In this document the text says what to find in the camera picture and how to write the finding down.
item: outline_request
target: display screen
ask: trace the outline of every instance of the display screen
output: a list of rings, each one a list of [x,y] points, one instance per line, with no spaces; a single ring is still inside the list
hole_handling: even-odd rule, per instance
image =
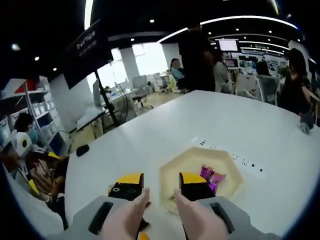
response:
[[[234,39],[222,39],[219,40],[221,51],[226,52],[238,52],[237,41]]]
[[[81,34],[62,56],[62,72],[69,89],[95,70],[113,61],[107,31],[98,20]]]
[[[233,59],[233,58],[226,58],[225,59],[225,65],[229,68],[231,67],[238,67],[238,61],[237,59]]]

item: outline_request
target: window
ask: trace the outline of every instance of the window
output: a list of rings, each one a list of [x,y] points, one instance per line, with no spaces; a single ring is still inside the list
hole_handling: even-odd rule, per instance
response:
[[[156,74],[168,69],[162,45],[157,42],[132,46],[140,75]]]
[[[113,61],[100,67],[98,69],[98,74],[103,87],[109,86],[110,88],[113,88],[115,83],[123,83],[128,77],[119,48],[112,49],[111,53],[113,56]],[[86,79],[90,90],[93,93],[93,84],[97,80],[95,73],[91,73],[86,77]]]

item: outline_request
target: ceiling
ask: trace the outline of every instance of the ceiling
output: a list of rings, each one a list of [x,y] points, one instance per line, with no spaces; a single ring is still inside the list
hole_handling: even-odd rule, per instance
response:
[[[109,36],[117,36],[110,42],[113,48],[127,48],[133,43],[154,42],[186,27],[184,13],[188,1],[191,0],[95,0],[91,23],[99,19],[107,23],[106,31]],[[39,75],[53,78],[60,74],[60,56],[84,31],[85,2],[8,0],[6,20],[1,27],[5,36],[4,44],[1,46],[5,62],[1,66],[4,68],[1,72],[4,74],[1,74],[0,84],[4,85],[9,78],[32,78]],[[318,22],[315,2],[304,0],[304,5],[291,2],[278,0],[278,14],[272,0],[194,0],[193,10],[198,12],[201,22],[220,17],[256,15],[293,23],[299,30],[282,23],[260,19],[213,22],[203,25],[202,30],[208,33],[212,40],[215,36],[225,36],[243,41],[269,42],[284,47],[288,47],[290,40],[301,39],[308,47],[311,57],[316,62],[320,61],[317,33],[314,30],[314,23]],[[291,17],[286,20],[288,14],[291,14]],[[176,43],[178,37],[171,37],[163,43]],[[11,44],[18,44],[20,51],[12,51]],[[251,45],[254,44],[241,43],[240,46]],[[269,47],[273,51],[284,50],[271,45]]]

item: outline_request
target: computer mouse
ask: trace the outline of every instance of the computer mouse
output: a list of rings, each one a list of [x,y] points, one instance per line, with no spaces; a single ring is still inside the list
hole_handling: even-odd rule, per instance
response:
[[[90,147],[89,147],[88,144],[82,145],[82,146],[80,146],[80,147],[78,147],[78,148],[76,149],[76,153],[75,153],[75,154],[76,154],[78,157],[81,157],[83,154],[85,154],[86,152],[88,152],[89,149],[90,149]]]

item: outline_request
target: yellow tray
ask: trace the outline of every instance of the yellow tray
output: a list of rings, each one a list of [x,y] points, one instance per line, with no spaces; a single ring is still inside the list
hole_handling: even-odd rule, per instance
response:
[[[160,168],[160,201],[170,212],[178,214],[174,201],[169,200],[174,190],[179,188],[179,173],[200,174],[202,165],[213,168],[220,174],[226,174],[219,184],[216,195],[232,198],[244,180],[227,151],[191,147]]]

